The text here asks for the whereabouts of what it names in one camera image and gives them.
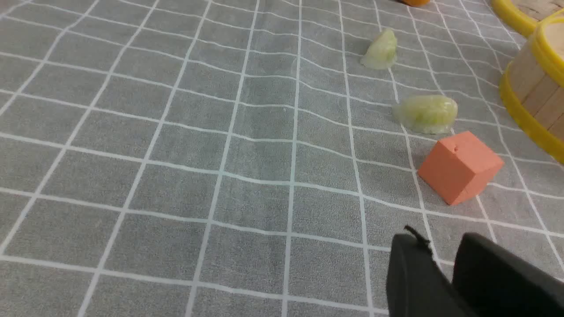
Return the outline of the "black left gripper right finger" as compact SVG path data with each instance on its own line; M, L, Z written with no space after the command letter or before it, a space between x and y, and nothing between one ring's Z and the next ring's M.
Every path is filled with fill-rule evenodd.
M561 317L562 281L478 233L463 235L453 288L478 317Z

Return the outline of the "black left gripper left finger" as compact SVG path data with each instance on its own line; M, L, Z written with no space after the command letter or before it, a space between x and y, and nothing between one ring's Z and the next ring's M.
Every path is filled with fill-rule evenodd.
M393 236L386 277L391 317L475 317L433 260L430 241L410 225Z

